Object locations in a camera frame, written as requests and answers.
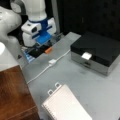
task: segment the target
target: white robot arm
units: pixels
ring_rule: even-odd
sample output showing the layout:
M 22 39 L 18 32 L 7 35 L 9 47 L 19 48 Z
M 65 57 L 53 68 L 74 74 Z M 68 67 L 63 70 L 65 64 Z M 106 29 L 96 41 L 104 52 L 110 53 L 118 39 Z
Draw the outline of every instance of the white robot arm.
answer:
M 43 45 L 56 33 L 54 18 L 47 19 L 44 0 L 11 0 L 11 7 L 16 13 L 28 15 L 29 20 L 22 26 L 26 46 Z
M 22 23 L 20 15 L 12 10 L 0 7 L 0 42 L 4 43 L 19 65 L 24 67 L 27 60 L 21 51 L 17 38 L 8 36 L 8 33 L 18 28 Z

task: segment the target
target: box lid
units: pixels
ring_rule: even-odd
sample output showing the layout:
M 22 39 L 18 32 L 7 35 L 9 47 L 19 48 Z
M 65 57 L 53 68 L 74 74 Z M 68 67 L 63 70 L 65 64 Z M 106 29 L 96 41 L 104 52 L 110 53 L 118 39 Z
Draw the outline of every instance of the box lid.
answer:
M 71 45 L 71 51 L 79 55 L 88 52 L 91 60 L 109 67 L 120 54 L 120 42 L 87 32 Z

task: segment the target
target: blue object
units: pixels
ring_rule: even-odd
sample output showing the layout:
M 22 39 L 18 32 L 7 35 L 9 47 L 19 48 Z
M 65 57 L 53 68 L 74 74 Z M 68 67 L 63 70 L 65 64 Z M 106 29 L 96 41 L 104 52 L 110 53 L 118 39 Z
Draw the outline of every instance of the blue object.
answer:
M 47 41 L 49 41 L 51 39 L 51 35 L 47 32 L 47 30 L 49 30 L 50 28 L 52 28 L 52 26 L 48 27 L 48 19 L 44 19 L 42 21 L 30 21 L 31 23 L 40 23 L 42 26 L 42 30 L 39 31 L 38 34 L 34 35 L 32 38 L 36 38 L 36 42 L 40 43 L 40 44 L 44 44 Z
M 36 39 L 36 41 L 40 44 L 44 44 L 47 41 L 49 41 L 51 39 L 51 35 L 46 32 L 46 31 L 42 31 L 40 32 L 40 37 Z

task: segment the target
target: black wall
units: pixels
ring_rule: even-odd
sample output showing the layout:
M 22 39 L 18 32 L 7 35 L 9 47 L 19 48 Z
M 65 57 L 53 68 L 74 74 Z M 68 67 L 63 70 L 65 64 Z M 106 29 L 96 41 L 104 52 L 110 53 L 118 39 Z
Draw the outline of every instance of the black wall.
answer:
M 120 40 L 120 0 L 58 0 L 58 3 L 64 33 L 91 31 Z

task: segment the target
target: small white object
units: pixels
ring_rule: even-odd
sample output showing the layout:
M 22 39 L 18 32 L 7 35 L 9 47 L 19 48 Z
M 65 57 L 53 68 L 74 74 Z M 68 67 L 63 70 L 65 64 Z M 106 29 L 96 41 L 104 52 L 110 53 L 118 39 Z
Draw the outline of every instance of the small white object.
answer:
M 42 107 L 53 120 L 92 120 L 67 85 L 50 94 Z
M 52 60 L 49 61 L 49 65 L 53 66 L 54 64 L 56 64 L 56 62 L 57 61 L 55 59 L 52 59 Z
M 85 52 L 83 55 L 82 55 L 82 58 L 86 59 L 86 60 L 90 60 L 90 58 L 92 57 L 92 54 L 88 53 L 88 52 Z

